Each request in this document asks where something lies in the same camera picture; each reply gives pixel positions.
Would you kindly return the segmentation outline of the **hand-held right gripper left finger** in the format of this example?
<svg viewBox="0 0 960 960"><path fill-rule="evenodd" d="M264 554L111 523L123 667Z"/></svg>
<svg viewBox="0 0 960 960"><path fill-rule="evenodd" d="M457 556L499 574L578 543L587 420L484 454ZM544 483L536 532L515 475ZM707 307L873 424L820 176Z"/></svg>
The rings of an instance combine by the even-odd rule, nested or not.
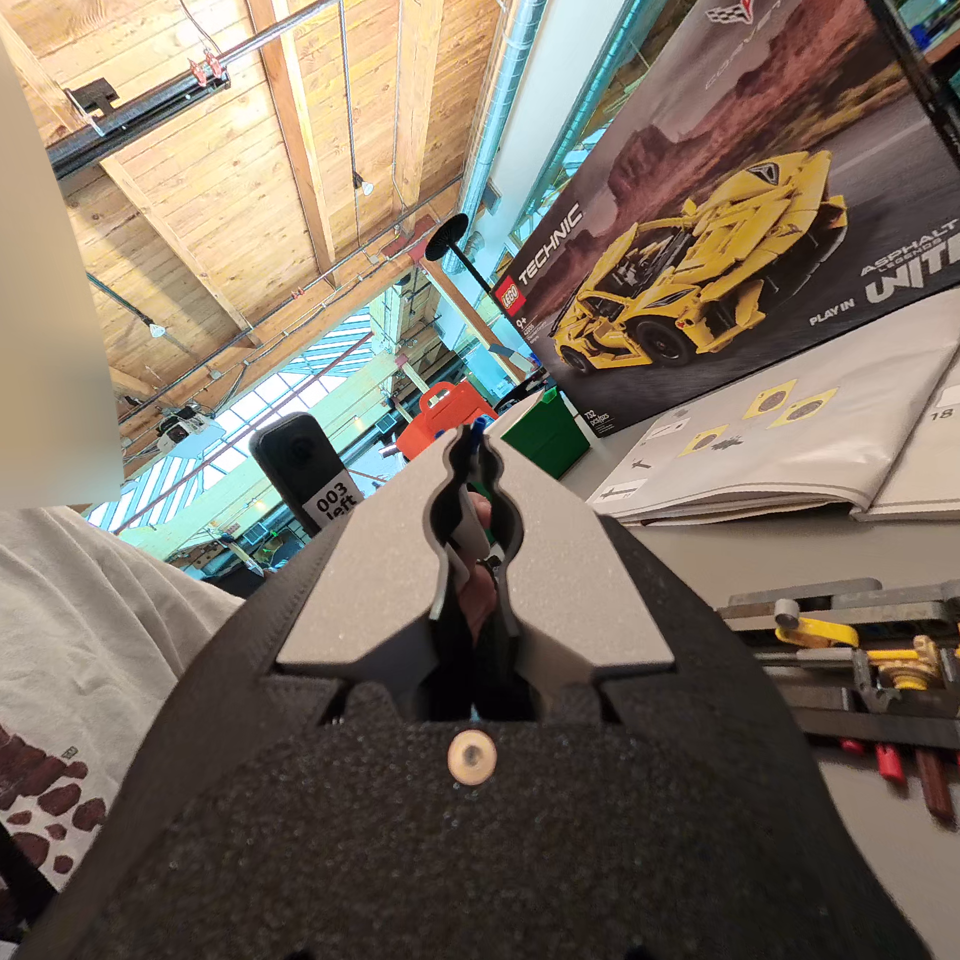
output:
<svg viewBox="0 0 960 960"><path fill-rule="evenodd" d="M443 433L346 518L275 664L284 672L414 693L465 672L474 642L450 580L468 496L471 429Z"/></svg>

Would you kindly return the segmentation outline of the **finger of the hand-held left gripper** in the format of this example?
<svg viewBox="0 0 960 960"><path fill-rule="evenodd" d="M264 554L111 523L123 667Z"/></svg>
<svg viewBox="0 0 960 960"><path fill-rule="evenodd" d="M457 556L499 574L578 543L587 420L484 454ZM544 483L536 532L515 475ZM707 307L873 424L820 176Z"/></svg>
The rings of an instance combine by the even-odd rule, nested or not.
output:
<svg viewBox="0 0 960 960"><path fill-rule="evenodd" d="M490 581L490 502L483 495L460 495L459 506L460 519L448 539L449 577L457 596Z"/></svg>

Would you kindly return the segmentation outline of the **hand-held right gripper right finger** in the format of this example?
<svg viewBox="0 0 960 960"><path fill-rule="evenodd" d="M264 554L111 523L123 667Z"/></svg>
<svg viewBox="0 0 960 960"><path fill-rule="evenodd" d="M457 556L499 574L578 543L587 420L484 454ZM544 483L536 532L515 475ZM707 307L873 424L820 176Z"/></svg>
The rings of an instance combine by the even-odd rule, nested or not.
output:
<svg viewBox="0 0 960 960"><path fill-rule="evenodd" d="M502 438L480 441L480 478L512 669L536 694L664 673L675 656L585 501Z"/></svg>

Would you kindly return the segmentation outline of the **lego instruction booklet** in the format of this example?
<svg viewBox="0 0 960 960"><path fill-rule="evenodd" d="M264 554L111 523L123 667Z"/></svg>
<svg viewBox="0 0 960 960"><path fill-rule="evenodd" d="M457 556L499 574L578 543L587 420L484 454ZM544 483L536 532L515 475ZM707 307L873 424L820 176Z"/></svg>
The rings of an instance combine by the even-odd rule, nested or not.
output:
<svg viewBox="0 0 960 960"><path fill-rule="evenodd" d="M951 289L660 416L588 504L623 525L871 506L958 353Z"/></svg>

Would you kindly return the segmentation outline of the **partly built lego chassis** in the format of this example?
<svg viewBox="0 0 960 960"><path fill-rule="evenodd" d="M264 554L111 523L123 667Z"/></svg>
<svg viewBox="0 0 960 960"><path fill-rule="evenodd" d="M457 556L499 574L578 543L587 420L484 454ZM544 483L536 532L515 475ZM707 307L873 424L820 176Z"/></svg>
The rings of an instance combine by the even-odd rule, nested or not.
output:
<svg viewBox="0 0 960 960"><path fill-rule="evenodd" d="M733 594L716 613L808 740L872 760L897 794L915 777L932 818L958 829L958 578L805 583Z"/></svg>

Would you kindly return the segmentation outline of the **yellow car lego box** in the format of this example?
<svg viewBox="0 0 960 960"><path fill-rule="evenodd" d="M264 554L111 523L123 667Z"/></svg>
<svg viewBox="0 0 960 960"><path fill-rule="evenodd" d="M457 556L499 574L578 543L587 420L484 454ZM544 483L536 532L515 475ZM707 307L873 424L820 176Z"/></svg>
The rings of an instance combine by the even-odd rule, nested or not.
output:
<svg viewBox="0 0 960 960"><path fill-rule="evenodd" d="M958 287L958 95L910 2L696 2L495 286L615 434Z"/></svg>

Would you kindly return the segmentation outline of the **person's left hand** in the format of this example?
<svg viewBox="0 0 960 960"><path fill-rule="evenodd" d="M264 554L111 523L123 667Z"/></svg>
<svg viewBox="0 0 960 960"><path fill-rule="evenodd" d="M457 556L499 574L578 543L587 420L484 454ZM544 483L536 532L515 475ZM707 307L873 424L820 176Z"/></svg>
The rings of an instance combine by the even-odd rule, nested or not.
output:
<svg viewBox="0 0 960 960"><path fill-rule="evenodd" d="M490 529L493 508L479 492L468 494L478 521L485 531ZM460 608L474 645L498 604L498 592L492 573L479 561L470 570L469 578L458 591Z"/></svg>

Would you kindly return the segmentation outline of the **large paned window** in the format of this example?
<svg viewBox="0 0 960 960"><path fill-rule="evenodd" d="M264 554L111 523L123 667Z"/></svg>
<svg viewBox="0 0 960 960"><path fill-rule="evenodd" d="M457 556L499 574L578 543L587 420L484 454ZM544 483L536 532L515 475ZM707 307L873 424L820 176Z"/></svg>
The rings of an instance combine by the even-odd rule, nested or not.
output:
<svg viewBox="0 0 960 960"><path fill-rule="evenodd" d="M90 508L85 516L110 533L172 522L249 457L256 424L306 411L362 369L375 354L371 312L348 317L318 342L234 397L213 425L126 483L117 501Z"/></svg>

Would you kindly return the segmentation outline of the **red plastic crate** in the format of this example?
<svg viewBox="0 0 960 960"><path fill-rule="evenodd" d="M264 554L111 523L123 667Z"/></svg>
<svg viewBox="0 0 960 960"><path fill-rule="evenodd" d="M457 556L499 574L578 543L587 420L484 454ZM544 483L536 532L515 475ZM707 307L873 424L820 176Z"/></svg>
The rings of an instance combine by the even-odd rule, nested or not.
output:
<svg viewBox="0 0 960 960"><path fill-rule="evenodd" d="M478 418L496 419L496 411L469 381L438 382L419 399L419 413L396 439L396 448L411 461L424 452L438 435Z"/></svg>

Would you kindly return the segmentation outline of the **green plastic bin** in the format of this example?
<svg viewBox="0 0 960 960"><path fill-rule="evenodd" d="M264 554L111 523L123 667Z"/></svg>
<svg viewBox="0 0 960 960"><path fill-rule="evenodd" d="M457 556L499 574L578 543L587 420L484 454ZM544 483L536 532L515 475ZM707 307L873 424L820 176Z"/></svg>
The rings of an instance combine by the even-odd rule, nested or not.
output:
<svg viewBox="0 0 960 960"><path fill-rule="evenodd" d="M545 396L500 438L556 480L561 480L591 449L558 388L551 399Z"/></svg>

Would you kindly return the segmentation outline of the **black round pole lamp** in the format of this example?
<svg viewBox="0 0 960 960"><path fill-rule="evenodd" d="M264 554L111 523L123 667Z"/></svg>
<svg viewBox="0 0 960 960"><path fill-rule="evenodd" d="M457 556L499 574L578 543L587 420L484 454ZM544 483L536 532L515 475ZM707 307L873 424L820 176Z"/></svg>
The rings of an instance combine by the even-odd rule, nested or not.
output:
<svg viewBox="0 0 960 960"><path fill-rule="evenodd" d="M470 225L470 218L465 212L458 212L441 223L428 240L424 257L430 263L438 263L448 255L462 266L478 283L484 294L491 296L493 289L467 257L462 249L461 240Z"/></svg>

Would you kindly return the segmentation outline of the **white printed shirt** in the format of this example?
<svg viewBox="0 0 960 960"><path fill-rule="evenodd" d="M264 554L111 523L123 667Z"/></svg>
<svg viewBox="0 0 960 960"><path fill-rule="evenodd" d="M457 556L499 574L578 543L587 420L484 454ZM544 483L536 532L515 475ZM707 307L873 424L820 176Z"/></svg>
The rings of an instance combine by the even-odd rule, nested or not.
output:
<svg viewBox="0 0 960 960"><path fill-rule="evenodd" d="M55 893L187 668L243 604L71 508L2 509L2 845Z"/></svg>

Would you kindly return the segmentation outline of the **thin metal ceiling pipe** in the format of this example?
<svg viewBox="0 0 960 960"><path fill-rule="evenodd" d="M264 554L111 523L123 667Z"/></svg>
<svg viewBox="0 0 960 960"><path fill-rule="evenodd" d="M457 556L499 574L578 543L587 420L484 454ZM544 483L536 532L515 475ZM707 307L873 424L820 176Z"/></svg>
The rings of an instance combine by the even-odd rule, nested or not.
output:
<svg viewBox="0 0 960 960"><path fill-rule="evenodd" d="M229 68L236 61L279 39L332 5L332 1L315 2L222 54L206 53L204 61L191 61L189 70L118 106L114 106L117 93L105 78L97 78L76 90L63 90L84 126L47 147L46 155L55 179L62 182L102 162L200 102L226 90L231 85Z"/></svg>

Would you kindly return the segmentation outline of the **silver ventilation duct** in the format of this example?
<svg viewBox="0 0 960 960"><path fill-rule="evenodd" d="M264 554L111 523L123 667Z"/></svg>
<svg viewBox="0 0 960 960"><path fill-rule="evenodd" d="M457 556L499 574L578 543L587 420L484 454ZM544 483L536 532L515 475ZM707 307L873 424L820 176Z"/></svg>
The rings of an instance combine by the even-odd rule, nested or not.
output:
<svg viewBox="0 0 960 960"><path fill-rule="evenodd" d="M471 227L548 6L546 1L500 2L500 14L470 128L459 193L451 209Z"/></svg>

